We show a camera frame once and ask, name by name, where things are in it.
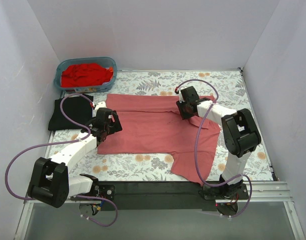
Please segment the pink t shirt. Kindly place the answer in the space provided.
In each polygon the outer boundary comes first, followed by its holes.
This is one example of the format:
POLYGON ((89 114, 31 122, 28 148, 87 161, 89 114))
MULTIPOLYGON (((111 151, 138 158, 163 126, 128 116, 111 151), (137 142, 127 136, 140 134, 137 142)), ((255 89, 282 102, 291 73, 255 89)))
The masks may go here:
MULTIPOLYGON (((183 120, 177 100, 177 96, 109 93, 106 106, 117 112, 122 131, 109 135, 97 148, 98 154, 171 154, 171 172, 201 184, 194 149, 202 118, 193 116, 183 120)), ((219 134, 219 125, 206 119, 197 149, 198 169, 204 179, 211 172, 219 134)))

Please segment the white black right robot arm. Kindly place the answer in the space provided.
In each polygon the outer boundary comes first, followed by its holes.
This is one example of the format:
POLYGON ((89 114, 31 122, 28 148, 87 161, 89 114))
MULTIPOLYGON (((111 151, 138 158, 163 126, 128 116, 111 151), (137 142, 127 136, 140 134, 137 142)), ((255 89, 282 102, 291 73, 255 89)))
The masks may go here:
POLYGON ((230 199, 238 192, 238 188, 246 177, 244 169, 251 155, 261 143, 262 138, 251 112, 221 106, 217 100, 199 97, 193 86, 180 90, 175 88, 179 100, 176 102, 182 119, 197 116, 202 118, 194 143, 194 161, 198 177, 203 185, 219 188, 220 195, 230 199), (228 159, 218 184, 207 183, 198 167, 198 142, 202 125, 208 119, 222 128, 224 143, 228 150, 228 159))

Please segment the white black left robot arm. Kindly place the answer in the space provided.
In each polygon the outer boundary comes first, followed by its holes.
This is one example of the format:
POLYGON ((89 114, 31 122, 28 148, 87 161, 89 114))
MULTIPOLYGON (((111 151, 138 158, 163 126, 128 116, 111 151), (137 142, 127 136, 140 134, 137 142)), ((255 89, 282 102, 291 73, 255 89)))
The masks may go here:
POLYGON ((87 124, 90 135, 82 130, 77 142, 68 144, 50 158, 36 160, 27 191, 29 197, 59 208, 70 197, 84 195, 88 200, 94 200, 99 196, 96 177, 89 174, 70 177, 69 172, 107 136, 120 132, 122 125, 117 112, 105 107, 100 107, 87 124))

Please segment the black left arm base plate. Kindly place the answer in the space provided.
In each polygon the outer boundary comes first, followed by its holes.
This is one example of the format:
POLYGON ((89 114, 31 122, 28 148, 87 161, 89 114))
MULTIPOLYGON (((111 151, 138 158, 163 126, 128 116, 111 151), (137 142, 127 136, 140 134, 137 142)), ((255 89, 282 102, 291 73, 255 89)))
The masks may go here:
POLYGON ((94 187, 94 194, 96 197, 114 200, 115 186, 112 184, 96 185, 94 187))

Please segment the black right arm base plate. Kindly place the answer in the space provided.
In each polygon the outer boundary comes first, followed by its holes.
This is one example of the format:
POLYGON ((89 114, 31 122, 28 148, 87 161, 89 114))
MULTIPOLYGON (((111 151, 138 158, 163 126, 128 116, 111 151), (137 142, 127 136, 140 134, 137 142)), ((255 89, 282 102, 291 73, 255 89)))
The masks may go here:
POLYGON ((232 200, 235 198, 247 200, 249 198, 247 186, 243 183, 243 180, 235 184, 225 184, 219 187, 210 187, 204 184, 198 194, 205 200, 232 200))

